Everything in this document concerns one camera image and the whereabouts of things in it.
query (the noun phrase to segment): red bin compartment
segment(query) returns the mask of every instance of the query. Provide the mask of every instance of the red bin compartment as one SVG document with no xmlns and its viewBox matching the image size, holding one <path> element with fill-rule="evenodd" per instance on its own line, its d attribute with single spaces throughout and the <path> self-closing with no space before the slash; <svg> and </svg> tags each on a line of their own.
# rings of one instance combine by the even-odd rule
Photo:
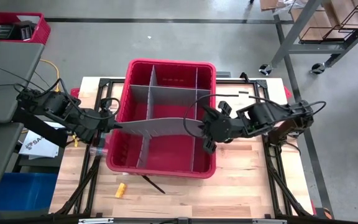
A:
<svg viewBox="0 0 358 224">
<path fill-rule="evenodd" d="M 216 69 L 206 62 L 184 62 L 173 60 L 137 59 L 130 62 L 121 95 L 118 122 L 137 121 L 151 118 L 183 118 L 188 105 L 152 105 L 152 115 L 147 112 L 147 103 L 138 102 L 132 87 L 151 86 L 149 91 L 159 88 L 192 89 L 197 93 L 215 94 Z M 215 97 L 204 103 L 215 108 Z M 201 106 L 193 108 L 188 118 L 202 120 Z M 149 141 L 147 157 L 140 161 L 143 153 L 143 136 L 126 134 L 115 129 L 109 140 L 106 162 L 113 171 L 137 175 L 169 175 L 206 179 L 216 170 L 215 154 L 203 149 L 203 139 L 192 136 L 174 135 L 154 137 Z"/>
<path fill-rule="evenodd" d="M 12 24 L 15 22 L 20 22 L 20 19 L 17 16 L 37 16 L 40 17 L 34 33 L 30 40 L 0 40 L 6 42 L 23 42 L 23 43 L 38 43 L 38 44 L 47 44 L 48 37 L 50 34 L 50 26 L 47 24 L 47 21 L 44 19 L 42 13 L 35 12 L 0 12 L 0 24 Z"/>
</svg>

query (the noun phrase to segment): wooden table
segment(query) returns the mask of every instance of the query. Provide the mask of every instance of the wooden table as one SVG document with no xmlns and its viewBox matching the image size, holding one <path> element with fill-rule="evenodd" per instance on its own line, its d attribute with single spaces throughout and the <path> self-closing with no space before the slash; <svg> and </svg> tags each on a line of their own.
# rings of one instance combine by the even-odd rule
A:
<svg viewBox="0 0 358 224">
<path fill-rule="evenodd" d="M 79 98 L 82 108 L 93 108 L 100 77 L 84 77 Z M 280 78 L 268 78 L 270 99 L 280 104 L 287 103 Z M 216 93 L 238 94 L 239 90 L 249 91 L 250 85 L 217 85 Z M 114 84 L 112 97 L 121 96 L 122 84 Z M 235 111 L 254 103 L 253 99 L 216 98 L 216 105 L 226 100 Z M 302 204 L 313 213 L 310 196 L 303 173 L 300 155 L 291 146 L 282 147 L 282 160 L 288 188 Z M 56 212 L 69 199 L 80 179 L 85 145 L 65 149 L 58 175 L 50 212 Z M 123 175 L 107 168 L 102 159 L 99 167 L 96 193 L 92 213 L 103 212 L 104 217 L 134 218 L 263 218 L 273 216 L 270 187 L 261 137 L 235 139 L 230 144 L 219 144 L 216 151 L 216 172 L 209 179 L 185 179 L 174 177 L 150 178 L 164 191 L 161 194 L 141 176 Z M 123 198 L 115 198 L 120 183 L 127 185 Z M 278 199 L 283 211 L 282 194 L 278 186 Z M 85 207 L 88 190 L 85 190 L 82 209 Z"/>
</svg>

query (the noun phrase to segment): blue bin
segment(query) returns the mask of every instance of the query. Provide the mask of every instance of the blue bin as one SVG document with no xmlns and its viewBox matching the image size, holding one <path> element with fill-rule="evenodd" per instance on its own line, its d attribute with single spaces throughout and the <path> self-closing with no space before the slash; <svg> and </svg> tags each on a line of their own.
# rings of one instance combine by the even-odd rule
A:
<svg viewBox="0 0 358 224">
<path fill-rule="evenodd" d="M 0 210 L 49 208 L 57 174 L 5 173 L 0 183 Z"/>
</svg>

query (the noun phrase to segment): concrete floor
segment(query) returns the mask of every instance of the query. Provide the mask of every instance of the concrete floor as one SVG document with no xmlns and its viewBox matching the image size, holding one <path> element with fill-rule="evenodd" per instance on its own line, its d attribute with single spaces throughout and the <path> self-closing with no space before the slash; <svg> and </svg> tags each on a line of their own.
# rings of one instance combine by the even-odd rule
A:
<svg viewBox="0 0 358 224">
<path fill-rule="evenodd" d="M 259 1 L 245 0 L 1 0 L 0 10 L 42 12 L 47 17 L 273 19 Z M 274 25 L 253 24 L 119 24 L 50 23 L 52 33 L 42 58 L 56 63 L 68 88 L 83 76 L 123 76 L 134 58 L 208 61 L 237 77 L 246 72 L 261 77 L 258 67 L 279 47 Z M 291 25 L 283 26 L 288 31 Z M 328 55 L 292 55 L 301 95 L 324 100 L 327 107 L 311 128 L 336 219 L 358 221 L 358 45 L 333 68 L 316 76 L 312 64 Z M 53 68 L 40 63 L 37 71 L 53 83 Z M 284 63 L 271 77 L 290 87 Z M 34 77 L 36 83 L 42 83 Z M 311 198 L 319 204 L 313 171 L 300 138 Z"/>
</svg>

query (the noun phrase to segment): red basket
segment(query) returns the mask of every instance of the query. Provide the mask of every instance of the red basket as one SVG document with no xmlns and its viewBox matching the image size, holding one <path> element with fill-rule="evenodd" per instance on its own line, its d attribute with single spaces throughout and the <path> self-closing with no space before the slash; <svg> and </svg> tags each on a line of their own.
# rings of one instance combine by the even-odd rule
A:
<svg viewBox="0 0 358 224">
<path fill-rule="evenodd" d="M 17 16 L 39 16 L 40 20 L 35 27 L 34 33 L 30 40 L 1 40 L 7 42 L 25 42 L 25 43 L 39 43 L 47 44 L 48 37 L 50 34 L 50 27 L 44 19 L 42 13 L 33 12 L 0 12 L 0 24 L 11 24 L 13 22 L 20 22 Z"/>
<path fill-rule="evenodd" d="M 137 59 L 130 62 L 121 95 L 119 122 L 146 119 L 147 105 L 136 102 L 131 85 L 149 86 L 152 69 L 158 86 L 175 88 L 197 88 L 215 93 L 216 69 L 204 62 L 181 62 L 171 60 Z M 215 98 L 208 99 L 215 107 Z M 182 118 L 188 106 L 154 105 L 154 118 Z M 188 118 L 202 120 L 204 110 L 197 107 Z M 144 167 L 137 165 L 142 147 L 142 136 L 126 134 L 115 129 L 108 143 L 107 165 L 113 171 L 137 175 L 169 175 L 206 179 L 215 173 L 216 156 L 203 149 L 203 139 L 191 136 L 159 136 L 149 142 L 147 161 Z"/>
</svg>

